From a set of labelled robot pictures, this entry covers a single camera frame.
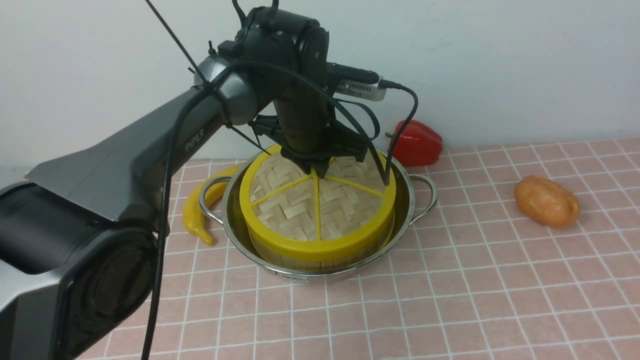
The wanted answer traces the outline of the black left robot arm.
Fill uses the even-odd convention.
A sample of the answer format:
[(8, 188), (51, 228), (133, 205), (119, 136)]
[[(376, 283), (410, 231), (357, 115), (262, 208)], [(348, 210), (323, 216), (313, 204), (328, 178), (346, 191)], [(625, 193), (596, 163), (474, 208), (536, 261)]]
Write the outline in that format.
[(3, 360), (73, 360), (159, 295), (172, 177), (221, 127), (251, 125), (304, 170), (364, 159), (333, 93), (377, 73), (329, 63), (329, 32), (276, 0), (237, 13), (192, 87), (1, 191)]

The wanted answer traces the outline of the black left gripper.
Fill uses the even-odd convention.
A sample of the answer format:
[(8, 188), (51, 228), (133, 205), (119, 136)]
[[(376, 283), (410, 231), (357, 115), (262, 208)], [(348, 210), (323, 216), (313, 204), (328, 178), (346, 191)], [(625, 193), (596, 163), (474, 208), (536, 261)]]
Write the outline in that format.
[(338, 121), (336, 104), (321, 95), (282, 96), (274, 101), (276, 115), (258, 115), (249, 125), (281, 146), (283, 158), (324, 179), (332, 159), (361, 163), (368, 153), (368, 137)]

